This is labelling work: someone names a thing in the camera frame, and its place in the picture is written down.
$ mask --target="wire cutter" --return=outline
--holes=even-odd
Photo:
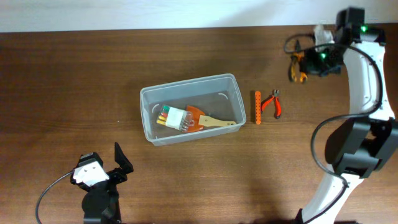
[[[279,103],[279,90],[274,90],[271,94],[271,96],[265,100],[264,102],[261,103],[261,113],[265,110],[266,106],[272,101],[275,100],[275,107],[276,107],[276,112],[275,112],[275,118],[279,119],[281,114],[282,114],[282,108],[280,107]]]

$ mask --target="plastic bin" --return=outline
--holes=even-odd
[[[145,137],[155,146],[164,146],[194,139],[232,133],[246,122],[243,100],[232,74],[184,80],[143,88],[140,92],[141,118]],[[185,109],[199,108],[206,115],[236,125],[208,128],[194,133],[183,133],[156,123],[162,105]]]

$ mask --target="wood grain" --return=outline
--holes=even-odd
[[[384,71],[398,114],[398,25],[383,25]],[[311,30],[246,27],[0,34],[1,223],[35,223],[41,192],[96,151],[116,167],[120,143],[134,165],[118,186],[124,223],[267,223],[292,219],[312,198],[323,173],[312,161],[314,127],[347,113],[347,75],[287,79],[286,37]],[[155,147],[146,141],[141,88],[232,73],[247,123],[236,133]],[[255,124],[253,91],[280,90]],[[317,139],[322,155],[328,125]],[[337,220],[396,223],[398,155],[356,189]],[[44,197],[43,223],[82,223],[85,192],[67,180]]]

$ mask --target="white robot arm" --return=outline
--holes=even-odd
[[[368,116],[347,120],[329,137],[325,149],[326,161],[329,163],[327,168],[342,176],[348,187],[343,186],[341,178],[325,174],[310,203],[297,214],[296,223],[334,223],[350,193],[372,171],[381,169],[397,147],[398,125],[394,121],[395,115],[388,101],[384,81],[384,32],[374,29],[367,33],[368,27],[364,26],[363,20],[363,9],[341,11],[337,19],[339,30],[334,41],[361,50],[375,62],[372,64],[354,50],[342,51],[349,79],[349,113],[368,113],[377,105],[379,109]],[[321,36],[330,33],[323,29],[322,32],[325,35]],[[331,41],[327,38],[316,40],[317,44],[325,42]],[[378,67],[381,77],[377,76],[374,65]],[[366,139],[368,132],[374,135],[373,140]]]

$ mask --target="orange tool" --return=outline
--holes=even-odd
[[[203,129],[203,125],[199,125],[200,115],[205,115],[205,113],[194,106],[187,105],[186,111],[192,113],[193,125],[188,127],[188,133],[200,131]]]
[[[254,93],[256,98],[256,124],[261,124],[261,93],[256,91]]]
[[[265,102],[263,102],[263,103],[261,104],[261,113],[265,110],[266,106],[267,106],[272,100],[275,100],[275,107],[276,107],[275,118],[276,118],[276,119],[279,119],[279,118],[280,118],[280,116],[281,116],[281,114],[282,114],[282,108],[280,107],[280,104],[279,104],[278,95],[279,95],[279,90],[274,90],[274,91],[272,92],[271,97],[270,97],[267,101],[265,101]]]

